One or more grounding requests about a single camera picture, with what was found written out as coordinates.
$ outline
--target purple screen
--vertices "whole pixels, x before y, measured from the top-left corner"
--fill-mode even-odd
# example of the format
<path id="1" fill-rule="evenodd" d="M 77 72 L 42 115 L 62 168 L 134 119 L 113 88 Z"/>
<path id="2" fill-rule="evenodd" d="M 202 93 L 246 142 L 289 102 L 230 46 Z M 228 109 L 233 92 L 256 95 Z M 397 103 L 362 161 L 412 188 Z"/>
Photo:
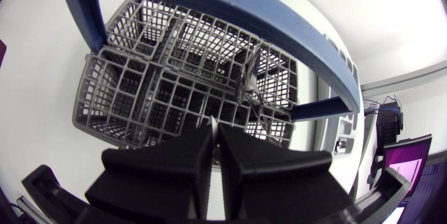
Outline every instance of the purple screen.
<path id="1" fill-rule="evenodd" d="M 391 167 L 399 172 L 405 179 L 411 182 L 409 194 L 418 182 L 419 175 L 425 164 L 428 149 L 430 148 L 431 140 L 410 141 L 402 146 L 386 148 L 385 150 L 385 168 Z"/>

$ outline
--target blue handle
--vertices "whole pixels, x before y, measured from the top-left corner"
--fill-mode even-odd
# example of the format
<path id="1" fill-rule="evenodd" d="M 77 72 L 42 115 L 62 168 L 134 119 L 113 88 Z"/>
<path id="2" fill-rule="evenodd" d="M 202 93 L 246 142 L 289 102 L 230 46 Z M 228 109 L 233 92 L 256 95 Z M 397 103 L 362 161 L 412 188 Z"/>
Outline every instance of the blue handle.
<path id="1" fill-rule="evenodd" d="M 106 42 L 98 0 L 66 0 L 81 34 L 93 52 Z M 358 86 L 337 51 L 310 25 L 278 0 L 164 0 L 204 12 L 257 34 L 296 57 L 322 77 L 339 94 L 342 106 L 336 114 L 359 113 Z M 333 100 L 319 102 L 330 107 Z M 315 106 L 293 109 L 295 120 L 324 117 Z"/>

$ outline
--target gray plastic basket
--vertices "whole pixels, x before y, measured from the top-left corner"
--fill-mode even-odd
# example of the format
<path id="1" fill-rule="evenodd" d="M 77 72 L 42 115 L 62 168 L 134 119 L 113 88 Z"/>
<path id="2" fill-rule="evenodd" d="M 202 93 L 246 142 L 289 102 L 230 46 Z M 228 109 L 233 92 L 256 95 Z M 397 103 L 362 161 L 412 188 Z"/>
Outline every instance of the gray plastic basket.
<path id="1" fill-rule="evenodd" d="M 288 146 L 289 111 L 298 104 L 295 58 L 228 22 L 157 0 L 126 0 L 107 30 L 108 45 L 88 55 L 80 81 L 73 122 L 81 130 L 140 148 L 214 117 Z M 235 88 L 259 44 L 264 106 L 257 117 L 256 107 L 237 102 Z"/>

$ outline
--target white wall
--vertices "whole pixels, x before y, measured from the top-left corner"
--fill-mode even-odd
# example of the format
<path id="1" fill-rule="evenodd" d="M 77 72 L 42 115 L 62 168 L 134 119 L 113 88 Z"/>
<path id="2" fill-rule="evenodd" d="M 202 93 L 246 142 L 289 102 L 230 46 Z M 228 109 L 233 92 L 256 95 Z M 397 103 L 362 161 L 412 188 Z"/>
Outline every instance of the white wall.
<path id="1" fill-rule="evenodd" d="M 447 59 L 441 0 L 309 0 L 331 22 L 362 84 Z"/>
<path id="2" fill-rule="evenodd" d="M 428 84 L 395 92 L 402 102 L 404 130 L 398 140 L 432 134 L 430 154 L 447 149 L 447 76 Z M 378 98 L 383 102 L 386 97 Z"/>

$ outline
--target monitor screen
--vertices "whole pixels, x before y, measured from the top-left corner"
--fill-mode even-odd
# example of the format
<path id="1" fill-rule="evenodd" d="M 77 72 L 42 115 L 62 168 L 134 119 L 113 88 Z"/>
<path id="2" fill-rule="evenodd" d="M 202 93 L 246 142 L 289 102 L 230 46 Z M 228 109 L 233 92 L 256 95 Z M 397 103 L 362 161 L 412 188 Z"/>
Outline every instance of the monitor screen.
<path id="1" fill-rule="evenodd" d="M 406 204 L 408 202 L 400 202 L 399 206 L 388 216 L 388 218 L 382 222 L 382 224 L 398 224 L 400 216 L 404 213 Z"/>
<path id="2" fill-rule="evenodd" d="M 384 167 L 391 167 L 411 182 L 407 196 L 414 192 L 430 150 L 432 136 L 426 135 L 411 140 L 387 144 L 384 148 Z"/>

